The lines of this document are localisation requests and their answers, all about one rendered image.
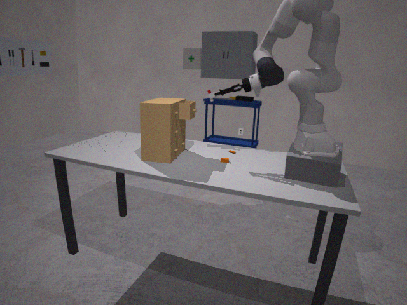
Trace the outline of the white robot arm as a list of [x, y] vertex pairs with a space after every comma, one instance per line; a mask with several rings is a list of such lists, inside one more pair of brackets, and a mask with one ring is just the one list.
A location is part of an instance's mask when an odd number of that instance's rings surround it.
[[340, 18], [329, 12], [333, 4], [333, 0], [283, 0], [271, 27], [253, 53], [259, 73], [251, 75], [249, 82], [258, 97], [264, 87], [277, 85], [284, 80], [284, 71], [272, 56], [277, 37], [290, 37], [299, 21], [312, 24], [308, 56], [318, 64], [315, 69], [293, 71], [287, 79], [289, 89], [300, 102], [298, 132], [293, 147], [308, 156], [339, 155], [338, 145], [326, 131], [326, 124], [323, 122], [324, 106], [315, 100], [316, 93], [336, 91], [342, 84], [341, 74], [335, 67]]

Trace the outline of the small tan wooden chest of drawers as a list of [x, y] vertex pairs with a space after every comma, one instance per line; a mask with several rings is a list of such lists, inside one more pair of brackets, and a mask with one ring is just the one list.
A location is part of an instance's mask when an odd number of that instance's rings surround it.
[[185, 98], [156, 98], [153, 100], [140, 102], [140, 122], [141, 122], [141, 161], [151, 161], [157, 163], [170, 162], [171, 133], [171, 105], [180, 103]]

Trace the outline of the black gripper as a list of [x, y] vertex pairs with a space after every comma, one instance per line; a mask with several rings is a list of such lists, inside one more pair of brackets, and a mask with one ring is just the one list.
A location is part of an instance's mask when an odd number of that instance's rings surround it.
[[250, 84], [249, 84], [249, 79], [248, 79], [248, 78], [242, 79], [242, 85], [236, 84], [236, 85], [234, 85], [234, 86], [231, 87], [231, 88], [227, 88], [227, 89], [224, 89], [224, 90], [221, 90], [221, 89], [220, 89], [219, 91], [216, 91], [216, 92], [214, 92], [214, 93], [210, 93], [210, 94], [209, 94], [209, 98], [218, 97], [218, 96], [220, 96], [220, 95], [224, 95], [224, 94], [230, 93], [230, 92], [241, 91], [242, 88], [244, 88], [245, 92], [251, 91]]

